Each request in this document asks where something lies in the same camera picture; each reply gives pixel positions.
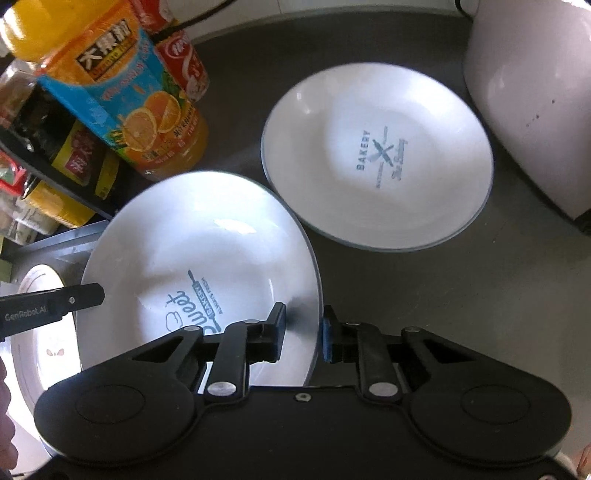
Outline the person's left hand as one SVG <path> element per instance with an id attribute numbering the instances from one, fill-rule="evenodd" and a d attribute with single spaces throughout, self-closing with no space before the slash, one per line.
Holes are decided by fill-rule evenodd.
<path id="1" fill-rule="evenodd" d="M 13 444 L 16 429 L 8 416 L 11 393 L 6 384 L 6 376 L 5 364 L 0 361 L 0 466 L 3 471 L 15 468 L 18 461 L 18 450 Z"/>

